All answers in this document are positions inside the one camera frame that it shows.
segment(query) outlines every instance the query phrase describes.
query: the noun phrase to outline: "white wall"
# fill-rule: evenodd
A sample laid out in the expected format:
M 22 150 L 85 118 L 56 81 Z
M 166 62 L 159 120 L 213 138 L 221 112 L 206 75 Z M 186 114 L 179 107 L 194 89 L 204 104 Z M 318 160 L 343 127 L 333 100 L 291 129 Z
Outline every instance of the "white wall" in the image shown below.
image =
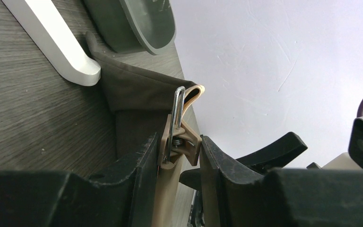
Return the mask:
M 200 131 L 234 158 L 288 131 L 309 149 L 289 166 L 347 151 L 363 98 L 363 0 L 173 0 Z

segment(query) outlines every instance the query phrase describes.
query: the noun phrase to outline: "wooden table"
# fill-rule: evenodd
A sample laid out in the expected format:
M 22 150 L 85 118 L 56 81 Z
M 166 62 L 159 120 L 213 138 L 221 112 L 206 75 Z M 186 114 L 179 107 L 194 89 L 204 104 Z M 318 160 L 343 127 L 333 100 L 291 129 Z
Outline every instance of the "wooden table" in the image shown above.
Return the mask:
M 84 33 L 96 31 L 81 0 L 53 3 L 83 46 Z M 159 56 L 125 55 L 100 42 L 117 60 L 183 78 L 174 46 Z M 192 109 L 185 120 L 198 131 Z M 0 1 L 0 170 L 55 169 L 87 176 L 117 160 L 114 127 L 99 84 L 82 87 L 63 79 Z M 187 225 L 192 194 L 179 185 L 173 226 Z

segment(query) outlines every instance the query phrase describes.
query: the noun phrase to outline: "folded cloth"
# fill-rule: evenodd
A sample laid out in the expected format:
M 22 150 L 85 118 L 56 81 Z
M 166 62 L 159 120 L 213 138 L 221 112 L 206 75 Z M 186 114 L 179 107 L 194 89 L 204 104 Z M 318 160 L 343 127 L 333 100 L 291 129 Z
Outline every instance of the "folded cloth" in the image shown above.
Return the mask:
M 106 56 L 90 32 L 86 33 L 86 42 L 92 58 L 101 65 L 101 85 L 110 110 L 116 116 L 118 158 L 136 152 L 154 132 L 162 137 L 178 87 L 186 88 L 183 113 L 204 92 L 203 86 L 192 81 L 134 67 Z M 183 163 L 180 157 L 182 155 L 172 158 L 172 164 L 158 171 L 152 226 L 170 225 Z

